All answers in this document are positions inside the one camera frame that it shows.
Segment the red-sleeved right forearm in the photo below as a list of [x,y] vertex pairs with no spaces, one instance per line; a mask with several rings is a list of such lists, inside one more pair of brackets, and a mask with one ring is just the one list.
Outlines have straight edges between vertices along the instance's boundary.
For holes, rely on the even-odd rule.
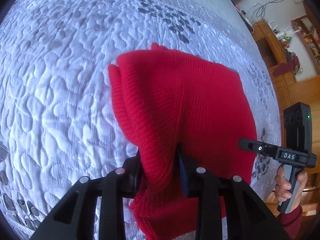
[[291,239],[295,239],[299,233],[299,228],[302,222],[302,213],[302,207],[299,205],[291,213],[280,213],[277,217],[277,221],[281,224]]

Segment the person's right hand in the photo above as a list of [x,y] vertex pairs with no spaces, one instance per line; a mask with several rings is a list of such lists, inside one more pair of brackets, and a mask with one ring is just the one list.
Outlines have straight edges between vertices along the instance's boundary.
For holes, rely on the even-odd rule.
[[[276,187],[274,190],[274,195],[277,201],[279,202],[285,202],[286,200],[292,198],[292,194],[289,192],[289,190],[291,189],[291,184],[289,181],[285,179],[284,175],[285,175],[284,169],[280,166],[277,169],[277,175],[275,177]],[[300,182],[300,184],[295,196],[295,200],[292,203],[290,212],[295,210],[300,205],[302,193],[308,181],[307,172],[306,171],[300,172],[297,176],[297,181]]]

